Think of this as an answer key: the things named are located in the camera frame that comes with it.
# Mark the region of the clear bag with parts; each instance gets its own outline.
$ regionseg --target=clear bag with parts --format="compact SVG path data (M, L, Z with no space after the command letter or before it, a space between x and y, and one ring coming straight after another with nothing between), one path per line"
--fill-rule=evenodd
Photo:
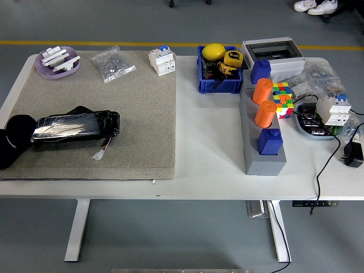
M134 65L131 65L121 55L118 46L101 51L89 58L101 72L104 78L104 83L115 80L131 71L136 70Z

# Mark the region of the gray foam mat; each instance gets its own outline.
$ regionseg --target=gray foam mat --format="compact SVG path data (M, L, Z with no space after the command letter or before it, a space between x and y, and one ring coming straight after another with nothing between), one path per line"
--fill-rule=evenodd
M0 179L171 179L175 169L176 73L159 77L147 51L121 51L136 66L104 83L88 59L96 52L80 51L80 68L58 80L43 78L32 68L11 116L34 119L63 114L78 105L120 114L120 134L99 161L92 156L105 140L34 145Z

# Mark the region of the purple bowl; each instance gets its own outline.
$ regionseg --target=purple bowl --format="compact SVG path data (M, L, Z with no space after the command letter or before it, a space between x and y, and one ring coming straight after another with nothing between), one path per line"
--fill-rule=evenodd
M67 53L69 54L68 57L65 58L65 61L69 61L70 59L73 59L74 57L77 57L76 51L72 47L60 47L61 49L66 49ZM53 72L53 68L50 66L45 67L42 64L42 59L44 58L41 52L37 58L35 58L34 65L36 67L36 70L38 70L39 74L41 74L43 77L48 78L50 80L55 80L57 78L62 78L64 76L70 75L72 73L75 73L78 68L80 67L80 60L78 59L73 63L73 68L69 71L64 70L58 70L56 72Z

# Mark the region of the gray floor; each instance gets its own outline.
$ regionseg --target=gray floor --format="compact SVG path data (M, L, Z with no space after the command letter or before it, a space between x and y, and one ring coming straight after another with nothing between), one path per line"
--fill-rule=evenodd
M0 104L26 58L47 48L4 41L240 44L290 36L311 48L364 47L364 20L356 11L325 24L318 16L295 12L289 0L213 0L210 6L203 0L176 0L174 9L168 2L0 0ZM302 52L327 59L353 109L363 113L364 51L339 49ZM196 55L188 45L172 50ZM93 200L78 263L63 262L75 200L1 199L0 207L0 272L252 268L260 273L283 266L276 260L269 220L248 219L244 201ZM281 207L293 260L284 272L363 271L364 202L340 201L337 208L317 208L312 216L289 201Z

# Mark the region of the yellow floor line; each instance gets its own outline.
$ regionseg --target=yellow floor line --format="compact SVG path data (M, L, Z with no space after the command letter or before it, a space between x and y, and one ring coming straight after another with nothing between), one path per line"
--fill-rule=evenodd
M173 47L197 47L204 46L207 43L166 43L166 42L87 42L87 41L17 41L17 40L0 40L0 45L10 46L121 46L121 47L157 47L162 44L168 44ZM233 45L240 48L241 44L226 44ZM299 45L300 49L313 49L313 50L341 50L341 51L364 51L364 47L350 47L340 45Z

